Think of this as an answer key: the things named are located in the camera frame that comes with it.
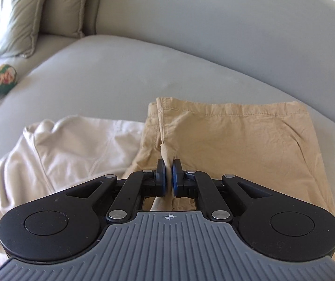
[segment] gray ribbed plate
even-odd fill
[[[76,259],[54,265],[11,259],[0,269],[0,281],[100,280],[333,281],[335,262],[270,259],[244,244],[231,225],[200,211],[139,212],[131,222],[109,226]]]

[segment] khaki pants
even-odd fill
[[[157,98],[149,105],[140,150],[124,176],[155,169],[161,156],[169,192],[146,200],[147,210],[195,209],[192,199],[172,196],[171,165],[179,158],[184,170],[204,171],[215,179],[236,174],[335,214],[316,133],[298,102],[259,106]]]

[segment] green hairbrush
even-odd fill
[[[0,66],[0,93],[6,95],[16,85],[16,71],[9,64]]]

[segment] silver screw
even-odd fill
[[[216,210],[212,212],[212,217],[215,219],[227,219],[230,214],[226,210]]]
[[[127,212],[125,212],[124,210],[112,210],[109,212],[109,216],[112,219],[123,219],[127,216]]]

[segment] gray sofa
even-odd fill
[[[158,96],[309,106],[335,197],[335,2],[87,0],[86,37],[40,35],[13,58],[0,158],[24,126],[67,115],[144,121]]]

